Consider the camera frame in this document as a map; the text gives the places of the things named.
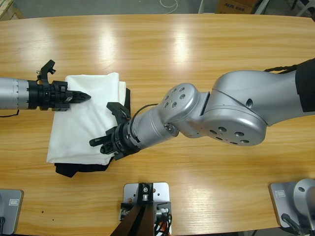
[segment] floor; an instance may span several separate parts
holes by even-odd
[[[165,14],[173,8],[164,8],[159,0],[14,0],[26,18],[101,15],[101,14]],[[205,12],[213,13],[219,0],[205,0]],[[265,14],[295,16],[303,4],[298,1],[295,9],[291,6],[294,0],[270,0]],[[173,5],[175,0],[162,0],[165,5]],[[174,13],[197,13],[201,0],[178,0]],[[310,12],[303,16],[310,17]],[[241,232],[239,236],[251,236],[253,231]],[[289,236],[279,228],[258,230],[255,236]]]

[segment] wood grain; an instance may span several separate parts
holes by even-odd
[[[0,32],[0,76],[34,80],[49,59],[57,70],[50,81],[118,72],[132,91],[132,113],[179,83],[209,91],[226,72],[315,55],[314,23],[298,17],[74,16],[0,22]],[[106,172],[67,178],[46,163],[53,115],[21,111],[0,121],[0,188],[25,192],[20,234],[109,235],[119,223],[123,186],[142,181],[169,184],[173,235],[277,227],[268,184],[315,177],[314,117],[269,127],[254,147],[180,135]]]

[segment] folded white cloth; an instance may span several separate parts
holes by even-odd
[[[71,104],[66,112],[55,112],[50,135],[47,162],[107,165],[114,155],[99,152],[89,141],[105,136],[116,126],[115,117],[106,108],[107,102],[125,103],[126,83],[118,73],[109,75],[69,75],[68,90],[85,92],[91,99]]]

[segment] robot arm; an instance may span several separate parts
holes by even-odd
[[[215,82],[211,95],[199,92],[192,84],[180,84],[133,122],[128,117],[118,121],[107,136],[91,140],[90,145],[103,144],[101,152],[114,152],[115,159],[176,137],[179,132],[188,138],[209,136],[231,145],[257,145],[264,140],[267,126],[315,114],[314,75],[312,59],[285,74],[227,73]]]
[[[38,72],[37,81],[0,77],[0,109],[36,109],[52,108],[53,111],[66,111],[70,103],[81,103],[91,97],[80,91],[67,90],[64,81],[48,82],[47,73],[54,74],[55,62],[50,60]]]

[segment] metal base plate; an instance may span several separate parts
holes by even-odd
[[[128,183],[124,186],[124,200],[123,203],[130,204],[135,203],[138,197],[138,183]],[[153,183],[153,189],[155,192],[153,193],[153,201],[154,203],[165,203],[170,202],[169,199],[169,187],[165,182],[161,183]]]
[[[23,194],[21,190],[0,189],[0,216],[5,218],[5,235],[11,235],[16,230]]]
[[[297,182],[285,182],[272,183],[269,185],[277,221],[284,228],[288,228],[289,225],[281,219],[283,213],[288,214],[295,222],[299,222],[293,201],[293,190],[296,183]]]

